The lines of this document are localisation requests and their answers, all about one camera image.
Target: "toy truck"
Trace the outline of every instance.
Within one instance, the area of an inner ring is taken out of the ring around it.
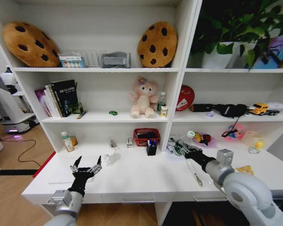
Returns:
[[[278,102],[270,102],[270,103],[256,103],[253,105],[255,109],[250,110],[250,113],[255,115],[277,115],[280,110],[283,109],[283,104]]]

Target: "red basket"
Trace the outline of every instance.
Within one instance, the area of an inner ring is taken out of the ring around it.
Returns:
[[[146,134],[146,133],[150,133],[153,132],[156,135],[156,138],[137,138],[137,134]],[[157,129],[149,129],[149,128],[142,128],[142,129],[135,129],[134,130],[134,134],[133,134],[133,138],[134,141],[136,143],[137,146],[144,146],[146,147],[148,144],[148,140],[156,140],[156,143],[159,144],[160,142],[160,134],[159,131]]]

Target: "cookie plush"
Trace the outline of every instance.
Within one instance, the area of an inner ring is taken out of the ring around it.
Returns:
[[[32,24],[9,23],[3,28],[3,37],[10,52],[30,67],[57,67],[60,64],[53,40]]]
[[[137,47],[143,67],[166,67],[173,59],[177,47],[177,33],[168,22],[151,25],[142,35]]]

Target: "white robot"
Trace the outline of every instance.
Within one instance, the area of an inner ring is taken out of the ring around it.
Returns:
[[[202,149],[176,142],[186,159],[193,159],[208,173],[215,186],[223,192],[229,202],[241,210],[251,226],[283,226],[283,212],[274,203],[269,188],[257,177],[234,172],[231,167],[233,152],[227,149],[217,152],[217,159],[202,153]],[[56,191],[52,196],[59,214],[45,226],[75,226],[75,218],[81,208],[85,184],[101,170],[100,158],[92,168],[78,168],[81,157],[71,166],[75,181],[71,188]]]

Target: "white cup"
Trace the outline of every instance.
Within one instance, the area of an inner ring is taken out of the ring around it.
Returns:
[[[107,165],[112,165],[115,163],[116,157],[115,157],[115,151],[114,149],[109,149],[105,152],[105,162]]]

